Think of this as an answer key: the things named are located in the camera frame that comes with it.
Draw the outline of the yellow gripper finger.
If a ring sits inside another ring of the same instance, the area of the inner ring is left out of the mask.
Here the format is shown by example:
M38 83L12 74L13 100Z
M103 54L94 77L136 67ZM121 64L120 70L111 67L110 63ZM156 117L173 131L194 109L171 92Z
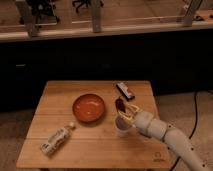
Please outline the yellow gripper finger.
M134 115L133 114L128 114L122 111L118 112L118 115L129 125L132 125L134 122Z
M126 107L133 113L136 114L137 112L140 111L140 108L136 105L132 105L132 104L127 104Z

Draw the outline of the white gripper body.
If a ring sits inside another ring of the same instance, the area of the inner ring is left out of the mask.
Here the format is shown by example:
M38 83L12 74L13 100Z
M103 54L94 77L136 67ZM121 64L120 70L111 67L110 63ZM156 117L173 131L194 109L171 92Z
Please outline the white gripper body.
M166 132L166 123L150 112L140 111L136 114L133 125L148 137L162 139Z

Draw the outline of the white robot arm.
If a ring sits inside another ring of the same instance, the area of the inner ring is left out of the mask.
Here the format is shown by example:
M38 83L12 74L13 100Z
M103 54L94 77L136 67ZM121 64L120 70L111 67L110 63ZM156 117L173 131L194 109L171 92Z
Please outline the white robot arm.
M165 143L191 171L211 171L196 153L190 139L172 124L132 104L118 107L117 113L126 124L135 127L142 135Z

